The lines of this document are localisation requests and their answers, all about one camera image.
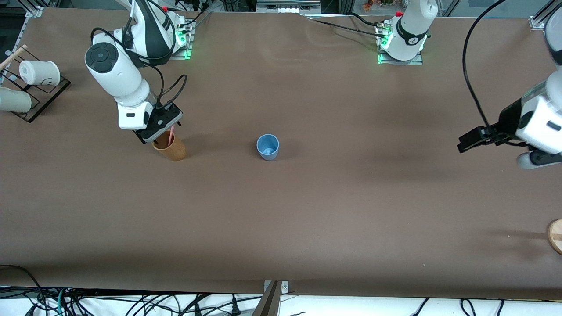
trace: cup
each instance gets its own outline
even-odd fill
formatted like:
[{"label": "cup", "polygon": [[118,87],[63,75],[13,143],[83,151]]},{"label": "cup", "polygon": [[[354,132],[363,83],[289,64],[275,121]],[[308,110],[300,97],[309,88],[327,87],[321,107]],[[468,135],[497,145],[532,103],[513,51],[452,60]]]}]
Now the cup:
[{"label": "cup", "polygon": [[0,88],[0,110],[26,113],[31,109],[31,97],[27,92]]},{"label": "cup", "polygon": [[169,139],[170,130],[167,130],[163,132],[162,135],[158,136],[155,142],[152,142],[152,147],[171,161],[180,161],[181,159],[184,159],[187,156],[185,144],[181,139],[176,138],[174,134],[172,135],[172,142],[168,146]]},{"label": "cup", "polygon": [[257,139],[257,151],[265,160],[274,160],[279,152],[279,140],[275,135],[265,134]]},{"label": "cup", "polygon": [[20,77],[30,85],[58,85],[61,73],[52,61],[24,60],[20,63]]}]

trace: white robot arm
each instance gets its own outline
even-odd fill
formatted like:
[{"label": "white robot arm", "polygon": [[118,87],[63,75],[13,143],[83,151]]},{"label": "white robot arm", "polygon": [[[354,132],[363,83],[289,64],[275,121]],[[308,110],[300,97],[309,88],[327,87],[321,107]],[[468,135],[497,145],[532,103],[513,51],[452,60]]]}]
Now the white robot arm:
[{"label": "white robot arm", "polygon": [[[149,135],[139,138],[148,142],[179,121],[183,113],[175,106],[159,104],[138,68],[167,63],[185,42],[176,41],[179,18],[175,13],[166,13],[153,0],[123,1],[129,4],[129,22],[112,34],[95,28],[92,35],[96,30],[103,33],[92,36],[93,45],[85,54],[85,63],[96,81],[117,102],[119,127],[135,130],[137,136],[140,130],[145,130],[144,134]],[[130,25],[132,19],[137,22],[135,25]],[[155,121],[154,109],[160,109],[157,115],[165,119],[158,118],[156,121],[162,124],[149,127]]]},{"label": "white robot arm", "polygon": [[384,22],[390,24],[391,28],[381,49],[396,60],[413,59],[423,49],[427,32],[437,12],[435,0],[411,0],[404,15]]},{"label": "white robot arm", "polygon": [[477,127],[459,138],[459,151],[511,140],[529,151],[517,157],[522,169],[562,162],[562,8],[549,19],[545,39],[557,70],[500,113],[490,128]]}]

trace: wooden coaster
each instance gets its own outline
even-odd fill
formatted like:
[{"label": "wooden coaster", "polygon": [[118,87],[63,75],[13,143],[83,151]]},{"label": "wooden coaster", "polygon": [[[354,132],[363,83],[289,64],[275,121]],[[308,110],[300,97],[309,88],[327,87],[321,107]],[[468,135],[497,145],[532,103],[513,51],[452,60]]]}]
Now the wooden coaster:
[{"label": "wooden coaster", "polygon": [[562,255],[562,219],[552,221],[546,229],[546,234],[549,237],[550,246]]}]

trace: brown cup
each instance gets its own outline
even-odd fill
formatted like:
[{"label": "brown cup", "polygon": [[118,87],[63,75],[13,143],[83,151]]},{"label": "brown cup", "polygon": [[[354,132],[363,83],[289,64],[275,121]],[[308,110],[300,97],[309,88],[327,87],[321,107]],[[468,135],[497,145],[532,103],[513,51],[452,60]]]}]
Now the brown cup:
[{"label": "brown cup", "polygon": [[159,153],[166,156],[171,161],[180,161],[187,156],[187,150],[181,139],[176,138],[175,134],[172,135],[172,143],[168,146],[168,140],[170,139],[170,130],[165,131],[162,135],[156,138],[155,142],[152,142],[152,147]]}]

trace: wooden stick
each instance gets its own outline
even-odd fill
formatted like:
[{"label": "wooden stick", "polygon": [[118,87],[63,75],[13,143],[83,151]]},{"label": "wooden stick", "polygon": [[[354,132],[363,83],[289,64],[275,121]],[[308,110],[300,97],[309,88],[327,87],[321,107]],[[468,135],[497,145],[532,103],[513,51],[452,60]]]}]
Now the wooden stick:
[{"label": "wooden stick", "polygon": [[26,49],[27,49],[27,45],[22,45],[20,48],[18,48],[15,52],[13,52],[11,55],[8,56],[8,58],[6,58],[6,60],[4,60],[1,64],[0,64],[0,71],[4,70],[4,68],[10,63],[12,62],[14,59],[16,59],[17,56],[19,56],[21,53],[23,53]]}]

